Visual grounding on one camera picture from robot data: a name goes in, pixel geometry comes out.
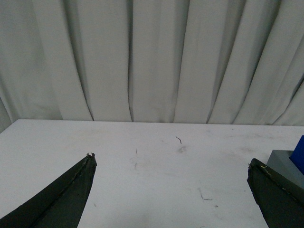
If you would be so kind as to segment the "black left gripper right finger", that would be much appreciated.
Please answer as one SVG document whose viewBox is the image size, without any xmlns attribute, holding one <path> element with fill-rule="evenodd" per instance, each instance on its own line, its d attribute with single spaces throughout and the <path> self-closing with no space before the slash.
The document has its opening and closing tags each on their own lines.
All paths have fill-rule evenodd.
<svg viewBox="0 0 304 228">
<path fill-rule="evenodd" d="M 304 189 L 256 158 L 248 166 L 247 182 L 268 227 L 304 226 Z"/>
</svg>

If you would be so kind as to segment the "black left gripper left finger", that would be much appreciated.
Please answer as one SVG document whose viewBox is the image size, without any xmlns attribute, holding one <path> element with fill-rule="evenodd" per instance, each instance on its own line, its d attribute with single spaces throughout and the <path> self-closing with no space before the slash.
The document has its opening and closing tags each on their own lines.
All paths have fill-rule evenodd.
<svg viewBox="0 0 304 228">
<path fill-rule="evenodd" d="M 97 167 L 95 154 L 63 173 L 42 191 L 1 218 L 2 228 L 76 228 Z"/>
</svg>

